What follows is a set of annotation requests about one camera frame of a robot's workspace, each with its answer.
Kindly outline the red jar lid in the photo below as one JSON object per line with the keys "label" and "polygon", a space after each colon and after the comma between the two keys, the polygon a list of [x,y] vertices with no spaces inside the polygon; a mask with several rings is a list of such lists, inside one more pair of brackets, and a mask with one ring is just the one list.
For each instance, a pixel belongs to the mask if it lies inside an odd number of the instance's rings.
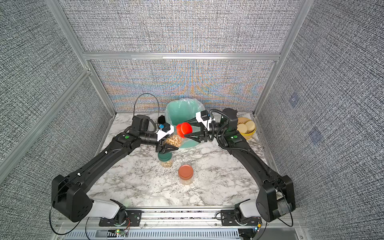
{"label": "red jar lid", "polygon": [[183,139],[185,138],[185,135],[193,133],[193,128],[189,123],[178,124],[176,129],[177,129],[177,135]]}

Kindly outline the orange-lidded peanut jar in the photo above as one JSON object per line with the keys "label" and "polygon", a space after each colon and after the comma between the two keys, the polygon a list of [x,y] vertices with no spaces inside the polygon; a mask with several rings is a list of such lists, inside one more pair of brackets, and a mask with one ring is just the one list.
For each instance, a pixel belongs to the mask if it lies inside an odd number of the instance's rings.
{"label": "orange-lidded peanut jar", "polygon": [[190,185],[193,182],[194,169],[190,165],[182,165],[178,170],[178,175],[182,185]]}

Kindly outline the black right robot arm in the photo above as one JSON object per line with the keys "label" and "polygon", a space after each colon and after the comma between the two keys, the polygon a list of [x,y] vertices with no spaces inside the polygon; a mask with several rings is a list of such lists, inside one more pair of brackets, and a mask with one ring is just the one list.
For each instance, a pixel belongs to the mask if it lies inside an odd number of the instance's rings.
{"label": "black right robot arm", "polygon": [[255,180],[259,188],[256,199],[235,205],[234,215],[239,224],[244,225],[251,218],[269,223],[291,215],[296,209],[292,179],[275,172],[252,150],[237,130],[237,113],[231,108],[198,112],[185,122],[189,130],[184,136],[198,143],[217,140],[219,147],[235,157]]}

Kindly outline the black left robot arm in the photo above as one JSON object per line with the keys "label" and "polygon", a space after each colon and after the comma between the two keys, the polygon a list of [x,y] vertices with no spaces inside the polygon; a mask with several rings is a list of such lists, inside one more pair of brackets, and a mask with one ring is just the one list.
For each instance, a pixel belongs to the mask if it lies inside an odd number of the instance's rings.
{"label": "black left robot arm", "polygon": [[141,145],[155,146],[157,153],[165,154],[178,148],[168,144],[167,138],[177,130],[160,116],[160,123],[149,131],[150,117],[133,116],[132,124],[113,137],[107,147],[84,166],[67,176],[58,175],[52,181],[51,207],[59,211],[73,223],[84,218],[108,219],[121,225],[126,221],[126,207],[116,200],[96,200],[88,196],[94,183],[114,164],[131,154]]}

